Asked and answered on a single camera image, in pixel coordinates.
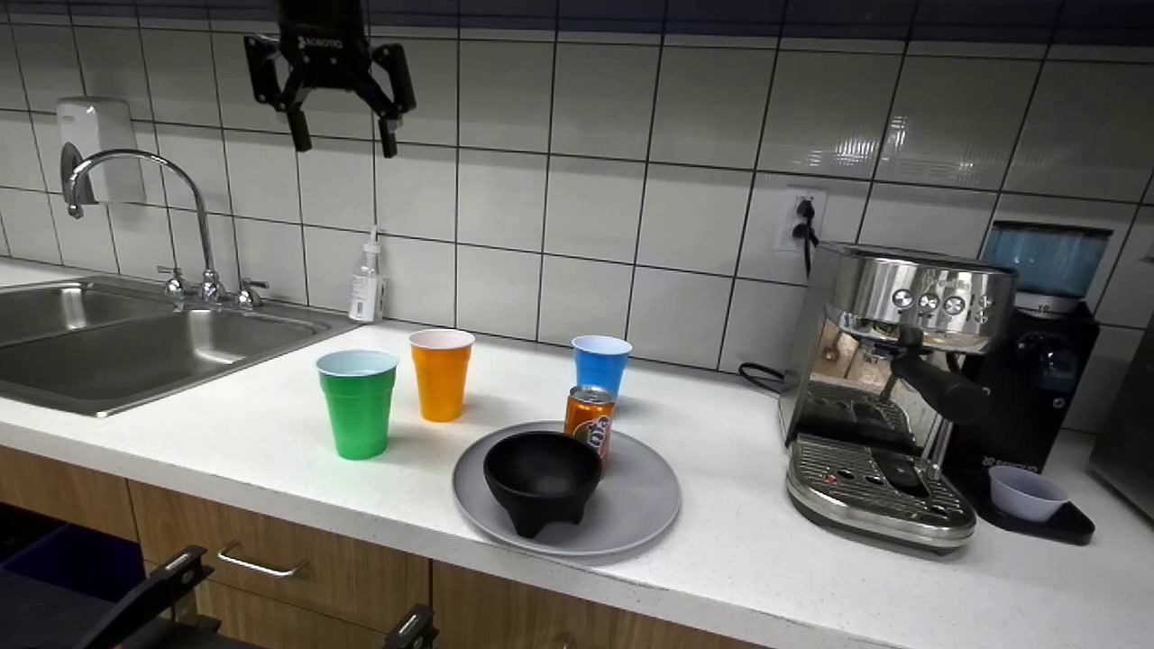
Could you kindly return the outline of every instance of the white countertop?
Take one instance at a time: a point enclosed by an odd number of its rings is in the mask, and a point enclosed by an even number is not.
[[[388,452],[340,460],[313,359],[341,346],[407,357],[405,334],[391,324],[355,328],[114,419],[0,400],[0,444],[757,645],[1054,649],[1154,638],[1154,535],[1084,476],[1083,438],[1066,438],[1048,466],[1098,525],[1090,547],[982,523],[965,550],[910,556],[793,513],[771,392],[656,364],[631,364],[617,429],[673,466],[684,490],[673,535],[599,567],[501,547],[456,515],[455,459],[491,429],[560,419],[568,357],[479,339],[470,410],[455,426],[417,419],[405,364]]]

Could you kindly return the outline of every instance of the robotic arm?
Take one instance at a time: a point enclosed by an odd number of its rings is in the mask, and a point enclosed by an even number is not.
[[[281,38],[246,36],[252,98],[287,116],[295,152],[309,152],[301,99],[313,86],[352,89],[379,118],[383,155],[395,155],[401,116],[413,107],[405,45],[366,49],[361,0],[276,0]],[[372,63],[388,74],[391,98],[372,78]]]

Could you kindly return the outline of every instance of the espresso machine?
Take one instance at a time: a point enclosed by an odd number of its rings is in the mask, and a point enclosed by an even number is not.
[[[781,392],[786,494],[818,520],[961,547],[973,506],[940,471],[956,429],[996,434],[961,364],[1000,346],[1014,271],[899,250],[818,250]]]

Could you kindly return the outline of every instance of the stainless steel sink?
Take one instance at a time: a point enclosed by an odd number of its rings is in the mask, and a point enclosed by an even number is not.
[[[101,324],[86,321],[71,330],[0,343],[0,392],[79,416],[113,416],[341,330],[336,318],[292,310],[174,312],[164,305],[164,312],[153,312],[113,298],[91,312],[109,312],[109,321],[95,318]]]
[[[63,280],[0,293],[0,346],[133,318],[174,312],[174,301],[114,280]]]

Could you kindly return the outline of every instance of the gray plate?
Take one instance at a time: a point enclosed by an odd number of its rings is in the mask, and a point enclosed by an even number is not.
[[[538,538],[519,538],[509,513],[484,479],[488,452],[514,434],[562,429],[560,423],[509,426],[479,435],[455,470],[455,498],[460,515],[492,542],[565,557],[605,557],[637,550],[673,529],[681,515],[681,486],[673,470],[644,444],[613,434],[609,460],[599,490],[583,506],[583,523],[551,523]]]

